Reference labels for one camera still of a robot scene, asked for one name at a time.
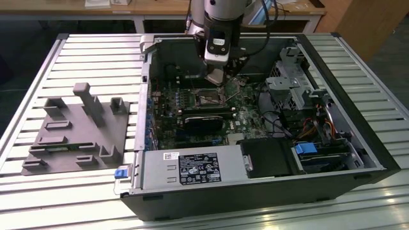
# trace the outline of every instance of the barcode sticker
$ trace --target barcode sticker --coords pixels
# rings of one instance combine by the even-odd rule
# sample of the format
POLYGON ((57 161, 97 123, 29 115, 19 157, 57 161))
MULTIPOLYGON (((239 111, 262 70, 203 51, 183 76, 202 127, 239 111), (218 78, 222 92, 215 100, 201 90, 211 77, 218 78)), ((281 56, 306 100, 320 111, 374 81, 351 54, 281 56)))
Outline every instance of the barcode sticker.
POLYGON ((165 152, 163 153, 163 160, 177 160, 178 152, 165 152))

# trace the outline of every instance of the black cable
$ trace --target black cable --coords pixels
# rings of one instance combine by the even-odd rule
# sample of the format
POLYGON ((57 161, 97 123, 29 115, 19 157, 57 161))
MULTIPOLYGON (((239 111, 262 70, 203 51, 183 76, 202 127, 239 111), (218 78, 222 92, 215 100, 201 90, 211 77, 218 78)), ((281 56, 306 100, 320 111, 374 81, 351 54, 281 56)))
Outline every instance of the black cable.
POLYGON ((289 11, 283 9, 283 6, 282 6, 282 4, 281 4, 281 3, 278 3, 278 2, 277 2, 277 4, 279 4, 279 5, 281 5, 281 9, 279 9, 279 8, 278 8, 278 9, 279 9, 279 10, 283 12, 283 21, 285 21, 285 18, 286 18, 286 13, 289 13, 289 11))
POLYGON ((243 56, 249 57, 253 56, 255 54, 258 54, 261 52, 261 50, 263 50, 263 48, 267 46, 267 42, 269 42, 269 28, 270 26, 275 23, 277 19, 278 19, 278 7, 277 7, 277 1, 273 0, 273 5, 274 5, 274 20, 271 21, 271 23, 269 23, 269 15, 267 15, 267 6, 266 3, 263 2, 263 0, 261 0, 261 4, 262 4, 262 9, 263 9, 263 13, 266 15, 266 38, 263 41, 263 44, 261 46, 261 48, 258 50, 255 50, 251 53, 245 54, 243 56))
POLYGON ((189 14, 190 14, 190 7, 191 7, 191 0, 189 0, 189 7, 187 7, 187 13, 186 13, 186 18, 185 18, 185 29, 187 30, 187 18, 189 18, 189 14))

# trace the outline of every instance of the blue drive bracket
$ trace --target blue drive bracket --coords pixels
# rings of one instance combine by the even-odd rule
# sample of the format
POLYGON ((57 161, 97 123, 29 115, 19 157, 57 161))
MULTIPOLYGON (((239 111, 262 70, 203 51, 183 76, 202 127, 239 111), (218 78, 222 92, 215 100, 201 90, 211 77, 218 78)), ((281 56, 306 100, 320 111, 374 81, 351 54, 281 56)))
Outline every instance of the blue drive bracket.
POLYGON ((316 153, 316 148, 314 147, 314 144, 310 142, 299 143, 295 145, 295 152, 298 155, 316 153))
POLYGON ((130 168, 127 165, 122 165, 114 170, 114 179, 125 179, 130 176, 130 168))

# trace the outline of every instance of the motherboard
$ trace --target motherboard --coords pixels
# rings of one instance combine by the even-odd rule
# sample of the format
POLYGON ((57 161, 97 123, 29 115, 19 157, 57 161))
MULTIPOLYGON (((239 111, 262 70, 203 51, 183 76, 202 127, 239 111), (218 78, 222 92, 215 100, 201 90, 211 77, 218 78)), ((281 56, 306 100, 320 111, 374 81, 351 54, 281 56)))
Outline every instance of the motherboard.
POLYGON ((221 86, 185 76, 153 90, 158 149, 234 145, 267 135, 257 111, 254 87, 234 77, 221 86))

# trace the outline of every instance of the metal grating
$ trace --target metal grating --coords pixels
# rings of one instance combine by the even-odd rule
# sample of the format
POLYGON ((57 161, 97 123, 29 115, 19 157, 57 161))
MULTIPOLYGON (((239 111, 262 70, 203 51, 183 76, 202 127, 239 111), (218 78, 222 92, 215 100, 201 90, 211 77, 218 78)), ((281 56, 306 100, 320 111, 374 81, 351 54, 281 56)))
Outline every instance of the metal grating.
MULTIPOLYGON (((45 112, 45 98, 77 103, 69 85, 87 79, 101 101, 121 96, 131 102, 125 150, 133 149, 141 62, 137 34, 70 35, 46 61, 38 89, 11 134, 0 162, 0 229, 398 229, 409 217, 409 123, 402 109, 362 62, 327 34, 308 36, 319 55, 362 112, 402 171, 358 187, 335 200, 263 208, 173 221, 146 222, 113 194, 113 170, 21 176, 22 159, 45 112), (102 56, 118 55, 118 61, 102 56)), ((131 160, 127 152, 123 162, 131 160)))

